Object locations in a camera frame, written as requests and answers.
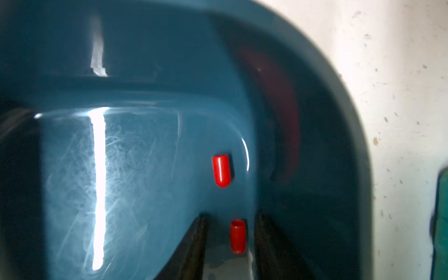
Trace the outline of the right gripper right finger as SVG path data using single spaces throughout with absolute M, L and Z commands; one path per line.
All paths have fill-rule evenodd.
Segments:
M 254 229 L 259 280 L 315 279 L 303 257 L 268 215 L 258 212 Z

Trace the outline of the red protection sleeve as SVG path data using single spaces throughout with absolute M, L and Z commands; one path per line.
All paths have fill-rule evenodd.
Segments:
M 217 155 L 212 158 L 213 176 L 220 188 L 226 188 L 232 181 L 229 156 Z
M 246 251 L 246 223 L 242 219 L 231 222 L 231 249 L 234 254 L 241 255 Z

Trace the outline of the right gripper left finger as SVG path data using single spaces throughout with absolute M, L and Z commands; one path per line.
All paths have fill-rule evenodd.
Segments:
M 208 236 L 208 218 L 197 217 L 156 280 L 201 280 Z

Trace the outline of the teal plastic storage box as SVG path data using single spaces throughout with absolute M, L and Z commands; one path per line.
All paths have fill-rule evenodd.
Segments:
M 314 280 L 372 279 L 365 137 L 300 31 L 253 1 L 1 2 L 3 280 L 155 280 L 199 216 L 202 280 L 259 280 L 260 211 Z

